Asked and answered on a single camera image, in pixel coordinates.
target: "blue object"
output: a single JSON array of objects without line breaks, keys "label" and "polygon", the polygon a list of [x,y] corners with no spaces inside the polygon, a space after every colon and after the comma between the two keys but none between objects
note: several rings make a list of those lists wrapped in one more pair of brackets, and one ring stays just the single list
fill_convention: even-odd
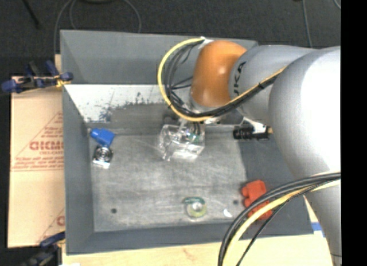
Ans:
[{"label": "blue object", "polygon": [[52,76],[58,76],[59,72],[56,68],[56,66],[54,65],[54,63],[51,60],[47,60],[45,62],[46,68],[48,70],[48,72],[52,75]]},{"label": "blue object", "polygon": [[322,233],[322,236],[325,237],[325,234],[322,230],[322,227],[321,227],[320,223],[312,222],[311,226],[312,226],[312,229],[313,229],[314,232],[320,231]]},{"label": "blue object", "polygon": [[15,80],[8,80],[1,84],[1,90],[6,93],[21,93],[37,88],[46,88],[57,85],[60,81],[66,82],[74,79],[74,75],[71,72],[65,72],[60,74],[51,60],[46,61],[46,68],[52,77],[37,77],[42,73],[37,68],[36,64],[31,61],[25,68],[25,76]]},{"label": "blue object", "polygon": [[109,147],[114,140],[115,134],[105,128],[94,128],[91,131],[91,137],[94,138],[98,144]]},{"label": "blue object", "polygon": [[62,81],[71,81],[72,79],[74,79],[74,75],[71,72],[64,72],[60,75]]},{"label": "blue object", "polygon": [[19,84],[17,84],[17,82],[15,80],[4,81],[1,84],[1,90],[3,92],[6,92],[6,93],[13,93],[13,92],[20,93],[20,92],[22,92],[21,86]]},{"label": "blue object", "polygon": [[65,239],[65,232],[59,232],[41,241],[40,247],[42,249],[49,248],[51,245],[55,244],[58,241],[64,240],[64,239]]}]

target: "black cable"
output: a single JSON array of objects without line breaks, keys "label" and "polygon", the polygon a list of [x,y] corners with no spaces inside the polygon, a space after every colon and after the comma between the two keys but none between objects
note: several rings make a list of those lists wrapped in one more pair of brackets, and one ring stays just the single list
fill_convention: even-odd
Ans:
[{"label": "black cable", "polygon": [[245,210],[243,210],[236,219],[231,223],[229,226],[220,247],[220,251],[218,254],[218,266],[222,266],[223,259],[225,252],[227,251],[228,244],[231,241],[231,238],[233,237],[234,233],[236,232],[237,228],[244,222],[244,220],[247,218],[248,213],[250,213],[255,207],[261,205],[262,203],[272,199],[272,198],[278,198],[282,195],[286,195],[288,193],[291,193],[292,191],[304,189],[305,187],[308,187],[310,185],[315,185],[318,183],[324,183],[326,181],[334,181],[337,179],[340,179],[341,173],[328,173],[328,174],[322,174],[322,175],[316,175],[313,177],[307,177],[303,179],[299,179],[297,181],[292,181],[289,183],[286,183],[284,185],[278,186],[265,194],[263,194],[260,198],[258,198],[256,201],[251,203],[249,207],[247,207]]},{"label": "black cable", "polygon": [[290,197],[286,202],[282,203],[281,205],[279,205],[274,211],[273,213],[263,222],[263,224],[261,225],[261,227],[257,230],[257,232],[254,234],[253,238],[251,239],[250,243],[247,245],[247,247],[245,248],[244,253],[242,254],[240,260],[237,262],[236,266],[240,266],[241,263],[243,262],[243,259],[245,258],[245,256],[247,255],[248,251],[251,249],[251,247],[253,246],[253,244],[255,243],[257,237],[260,235],[260,233],[263,231],[263,229],[267,226],[267,224],[294,198],[296,197],[300,197],[301,195],[304,195],[314,189],[316,189],[317,187],[323,185],[325,183],[320,183],[317,185],[314,185],[312,187],[309,187],[307,189],[305,189],[304,191]]},{"label": "black cable", "polygon": [[175,84],[172,86],[172,88],[175,88],[176,86],[178,86],[178,85],[180,85],[180,84],[183,84],[183,83],[185,83],[185,82],[187,82],[187,81],[191,80],[192,78],[193,78],[193,76],[187,77],[187,78],[185,78],[184,80],[181,80],[181,81],[179,81],[179,82],[175,83]]},{"label": "black cable", "polygon": [[[183,107],[181,104],[182,100],[175,100],[171,98],[171,91],[172,91],[172,85],[173,85],[173,78],[174,74],[177,71],[178,67],[182,65],[183,62],[185,62],[190,54],[190,51],[197,45],[203,43],[203,41],[195,42],[190,45],[186,45],[180,50],[177,51],[177,53],[173,56],[173,58],[168,62],[167,67],[164,68],[163,71],[163,84],[165,87],[165,92],[167,94],[167,97],[170,99],[172,106],[174,106],[179,112],[183,113],[184,115],[193,117],[193,118],[199,118],[203,116],[209,116],[209,117],[218,117],[221,115],[224,115],[228,112],[233,111],[236,109],[239,105],[243,104],[246,100],[250,99],[252,96],[257,94],[258,92],[262,91],[265,87],[272,84],[275,79],[279,76],[276,75],[272,77],[271,79],[264,82],[262,85],[258,85],[253,90],[249,91],[246,95],[241,96],[231,102],[230,104],[224,105],[222,107],[218,107],[215,109],[212,109],[210,111],[200,112],[196,113],[191,110],[188,110],[187,108]],[[188,53],[188,55],[185,57],[183,61],[180,61],[180,59],[184,56],[185,53]]]},{"label": "black cable", "polygon": [[28,0],[22,0],[22,2],[25,5],[25,7],[27,8],[30,16],[32,17],[36,28],[39,29],[41,27],[40,21],[38,20],[38,18],[36,17],[35,13],[33,12],[33,9],[30,7],[30,5],[28,3]]},{"label": "black cable", "polygon": [[180,85],[178,87],[175,87],[175,86],[172,86],[172,90],[174,89],[185,89],[185,88],[188,88],[188,87],[191,87],[191,84],[188,84],[188,85]]}]

